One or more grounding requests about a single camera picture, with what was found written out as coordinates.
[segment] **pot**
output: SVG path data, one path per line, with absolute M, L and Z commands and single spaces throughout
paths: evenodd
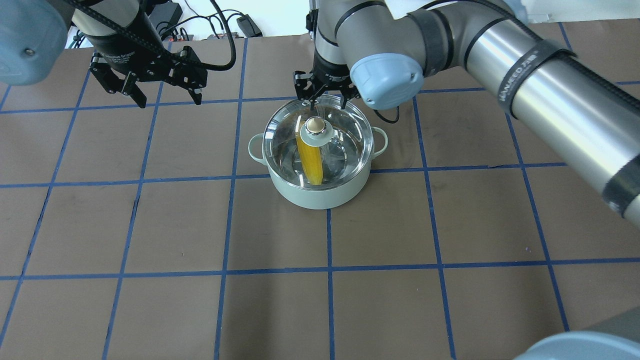
M 374 151 L 373 132 L 385 139 Z M 262 157 L 252 146 L 262 141 Z M 364 187 L 371 161 L 387 149 L 384 130 L 369 125 L 350 102 L 322 95 L 314 109 L 293 100 L 272 116 L 264 133 L 249 141 L 249 155 L 265 165 L 276 189 L 287 200 L 307 209 L 329 209 L 351 200 Z

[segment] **table surface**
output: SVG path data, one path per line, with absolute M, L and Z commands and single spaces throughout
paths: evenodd
M 637 19 L 533 28 L 640 97 Z M 353 200 L 287 202 L 246 146 L 313 44 L 236 47 L 200 106 L 91 49 L 0 88 L 0 359 L 511 359 L 640 306 L 639 231 L 459 68 L 395 125 L 355 101 L 390 145 Z

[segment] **lid knob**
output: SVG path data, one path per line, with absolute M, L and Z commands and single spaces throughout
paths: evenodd
M 312 116 L 307 120 L 307 130 L 312 134 L 322 133 L 326 126 L 324 119 L 319 116 Z
M 318 116 L 307 119 L 300 129 L 300 138 L 305 144 L 313 147 L 320 147 L 333 137 L 333 126 Z

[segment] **power adapter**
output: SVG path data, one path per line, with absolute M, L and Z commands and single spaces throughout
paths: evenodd
M 256 25 L 249 15 L 242 15 L 237 18 L 238 26 L 244 35 L 248 38 L 256 38 L 262 36 L 262 30 Z

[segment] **white wall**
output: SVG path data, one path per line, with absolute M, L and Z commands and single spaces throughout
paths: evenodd
M 210 15 L 215 12 L 209 0 L 186 0 L 200 15 Z M 429 0 L 386 0 L 395 18 L 404 16 Z M 185 0 L 173 0 L 182 6 L 181 20 L 193 16 Z M 530 22 L 584 21 L 598 19 L 629 19 L 640 18 L 640 0 L 522 0 L 529 12 Z M 264 36 L 300 35 L 307 32 L 305 16 L 309 11 L 308 0 L 218 0 L 222 10 L 236 9 L 248 13 L 260 27 Z M 234 17 L 229 22 L 231 31 L 240 32 Z M 216 31 L 222 32 L 216 20 Z M 195 40 L 201 40 L 211 35 L 211 29 L 206 20 L 195 19 L 183 25 Z M 75 28 L 70 36 L 76 33 Z M 83 47 L 90 46 L 85 41 Z

